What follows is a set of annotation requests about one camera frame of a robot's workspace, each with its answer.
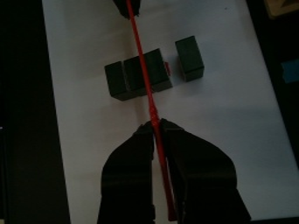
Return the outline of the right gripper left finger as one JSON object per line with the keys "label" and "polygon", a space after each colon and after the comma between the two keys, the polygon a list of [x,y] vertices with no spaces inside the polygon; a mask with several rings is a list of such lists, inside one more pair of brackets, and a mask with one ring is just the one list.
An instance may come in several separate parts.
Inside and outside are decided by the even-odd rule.
{"label": "right gripper left finger", "polygon": [[98,224],[155,224],[151,123],[112,151],[102,171]]}

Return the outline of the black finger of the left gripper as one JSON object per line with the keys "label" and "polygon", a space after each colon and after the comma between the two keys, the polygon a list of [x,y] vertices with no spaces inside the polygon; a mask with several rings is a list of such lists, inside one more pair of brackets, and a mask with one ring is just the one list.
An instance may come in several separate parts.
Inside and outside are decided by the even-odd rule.
{"label": "black finger of the left gripper", "polygon": [[[128,8],[127,8],[127,0],[112,0],[114,4],[119,10],[120,15],[124,18],[130,18]],[[139,15],[142,0],[130,0],[134,15]]]}

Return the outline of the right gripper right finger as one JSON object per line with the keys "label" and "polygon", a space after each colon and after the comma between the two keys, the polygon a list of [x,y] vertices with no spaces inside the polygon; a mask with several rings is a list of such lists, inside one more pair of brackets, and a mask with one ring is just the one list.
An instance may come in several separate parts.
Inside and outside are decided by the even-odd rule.
{"label": "right gripper right finger", "polygon": [[248,224],[231,158],[212,143],[162,120],[179,224]]}

